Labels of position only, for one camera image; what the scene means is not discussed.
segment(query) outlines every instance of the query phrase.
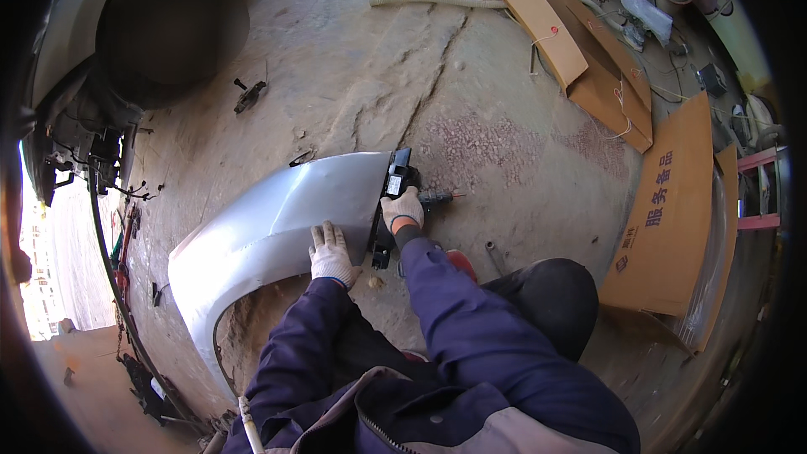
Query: jacket sleeve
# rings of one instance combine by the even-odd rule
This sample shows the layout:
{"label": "jacket sleeve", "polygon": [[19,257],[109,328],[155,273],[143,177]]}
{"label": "jacket sleeve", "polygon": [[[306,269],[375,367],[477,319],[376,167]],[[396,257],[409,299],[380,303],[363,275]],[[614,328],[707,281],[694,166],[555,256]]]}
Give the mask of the jacket sleeve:
{"label": "jacket sleeve", "polygon": [[459,272],[427,238],[401,250],[411,305],[431,358],[450,384],[488,382],[549,428],[639,453],[636,423],[593,373],[560,356],[507,300]]}
{"label": "jacket sleeve", "polygon": [[[245,392],[258,428],[283,410],[331,394],[333,337],[351,305],[338,282],[314,279],[272,329]],[[223,452],[251,452],[240,416]]]}

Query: metal chain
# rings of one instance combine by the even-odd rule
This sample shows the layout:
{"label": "metal chain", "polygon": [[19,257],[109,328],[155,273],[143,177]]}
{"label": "metal chain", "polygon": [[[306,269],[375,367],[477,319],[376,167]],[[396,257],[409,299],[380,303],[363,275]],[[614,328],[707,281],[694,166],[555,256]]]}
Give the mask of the metal chain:
{"label": "metal chain", "polygon": [[115,321],[118,323],[118,350],[116,351],[115,358],[120,360],[120,344],[124,339],[124,316],[120,313],[118,304],[115,304]]}

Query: gloved hand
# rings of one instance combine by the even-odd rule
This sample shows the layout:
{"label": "gloved hand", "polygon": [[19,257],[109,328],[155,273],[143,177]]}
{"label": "gloved hand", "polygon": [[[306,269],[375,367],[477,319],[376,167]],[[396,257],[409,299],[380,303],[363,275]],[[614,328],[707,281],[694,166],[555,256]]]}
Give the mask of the gloved hand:
{"label": "gloved hand", "polygon": [[396,234],[399,227],[403,226],[401,221],[396,223],[396,219],[399,218],[409,217],[417,223],[418,227],[423,228],[423,206],[417,199],[417,187],[407,187],[403,195],[394,200],[390,197],[383,197],[381,212],[384,216],[384,223],[393,235]]}
{"label": "gloved hand", "polygon": [[323,221],[322,227],[311,227],[313,247],[308,247],[311,257],[311,278],[334,279],[349,290],[356,284],[361,267],[353,267],[348,256],[345,234],[330,221]]}

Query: wall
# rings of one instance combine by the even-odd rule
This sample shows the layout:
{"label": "wall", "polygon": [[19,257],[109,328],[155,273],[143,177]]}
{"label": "wall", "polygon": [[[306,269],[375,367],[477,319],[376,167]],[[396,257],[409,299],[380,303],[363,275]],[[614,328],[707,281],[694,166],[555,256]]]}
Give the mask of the wall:
{"label": "wall", "polygon": [[[160,425],[144,415],[129,391],[132,382],[116,360],[118,328],[74,331],[33,342],[40,367],[62,405],[98,452],[149,454],[199,450],[183,426]],[[124,336],[123,351],[128,349]],[[71,386],[64,384],[71,368]]]}

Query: floor crack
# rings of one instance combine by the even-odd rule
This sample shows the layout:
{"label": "floor crack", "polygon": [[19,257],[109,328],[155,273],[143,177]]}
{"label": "floor crack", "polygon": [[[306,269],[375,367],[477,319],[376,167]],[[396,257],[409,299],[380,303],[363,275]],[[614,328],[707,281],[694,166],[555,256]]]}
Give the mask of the floor crack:
{"label": "floor crack", "polygon": [[442,55],[440,55],[440,64],[432,80],[432,84],[429,87],[429,91],[424,96],[420,97],[417,104],[415,105],[415,108],[412,110],[411,116],[409,116],[409,122],[407,123],[406,128],[403,129],[403,133],[401,134],[400,140],[398,140],[397,149],[400,149],[407,142],[407,140],[409,139],[409,135],[411,135],[412,129],[419,122],[420,116],[429,107],[429,105],[432,103],[432,100],[434,100],[434,96],[438,92],[442,76],[446,72],[446,63],[450,56],[450,52],[454,47],[454,42],[457,40],[459,34],[465,29],[466,25],[468,24],[468,16],[469,15],[466,14],[464,17],[462,17],[462,23],[451,34],[448,42],[446,42],[446,47],[443,48]]}

